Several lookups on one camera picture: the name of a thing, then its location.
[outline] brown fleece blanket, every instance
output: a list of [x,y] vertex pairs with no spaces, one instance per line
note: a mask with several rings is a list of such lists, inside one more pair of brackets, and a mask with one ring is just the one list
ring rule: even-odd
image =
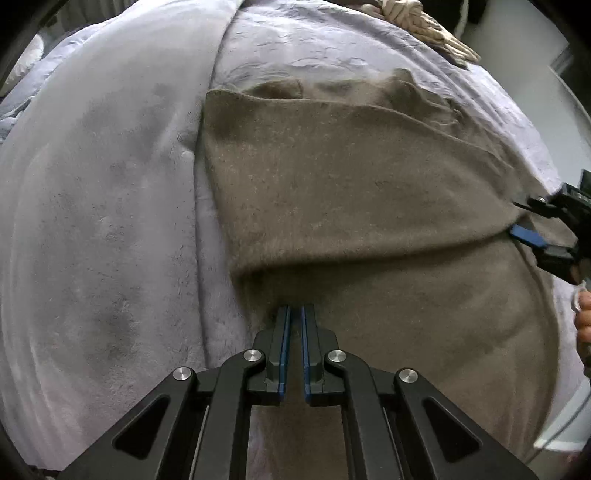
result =
[[[506,234],[511,196],[543,189],[496,135],[398,71],[211,90],[204,144],[254,329],[278,304],[312,302],[341,348],[419,370],[527,454],[553,392],[557,323],[549,275]],[[261,416],[274,478],[346,478],[338,412],[293,397]]]

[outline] finger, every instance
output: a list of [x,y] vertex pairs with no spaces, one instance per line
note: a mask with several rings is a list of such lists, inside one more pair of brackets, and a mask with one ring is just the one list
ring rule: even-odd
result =
[[591,291],[581,291],[579,293],[579,306],[581,310],[591,310]]
[[583,327],[577,330],[577,341],[591,343],[591,327]]
[[574,325],[577,328],[591,327],[591,310],[582,310],[574,318]]

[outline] bed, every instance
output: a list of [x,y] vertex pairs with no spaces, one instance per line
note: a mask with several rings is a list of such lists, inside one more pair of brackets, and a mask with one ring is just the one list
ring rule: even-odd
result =
[[[395,69],[499,135],[547,191],[559,186],[539,134],[483,68],[322,0],[142,0],[17,84],[0,104],[0,388],[29,464],[64,468],[175,367],[216,367],[250,344],[199,161],[207,90]],[[571,292],[553,280],[547,422],[584,378]],[[253,478],[269,475],[256,428],[251,450]]]

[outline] pillow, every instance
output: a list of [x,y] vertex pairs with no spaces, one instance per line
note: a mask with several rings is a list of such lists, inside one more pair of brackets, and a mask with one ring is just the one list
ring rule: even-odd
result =
[[35,35],[25,51],[22,52],[21,57],[17,60],[16,65],[8,74],[8,78],[2,89],[0,89],[0,97],[4,97],[14,88],[14,86],[21,81],[29,70],[35,65],[43,56],[44,45],[43,39],[39,35]]

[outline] black cable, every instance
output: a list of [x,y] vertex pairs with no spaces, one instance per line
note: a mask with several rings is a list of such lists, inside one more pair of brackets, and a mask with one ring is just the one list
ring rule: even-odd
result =
[[553,441],[555,441],[558,436],[563,433],[567,428],[569,428],[572,423],[574,422],[575,418],[579,416],[579,413],[581,413],[583,411],[583,409],[587,406],[587,403],[589,402],[589,400],[591,400],[591,390],[589,391],[589,393],[587,394],[587,398],[585,398],[585,401],[579,405],[579,408],[577,408],[577,410],[575,410],[575,412],[571,415],[571,417],[569,418],[569,420],[562,425],[555,434],[553,434],[548,440],[546,440],[544,442],[544,444],[540,447],[539,450],[537,450],[537,452],[535,452],[531,458],[529,458],[529,460],[526,460],[524,463],[529,466],[531,464],[531,462],[533,462],[536,458],[538,458],[538,455],[541,454],[546,447],[552,443]]

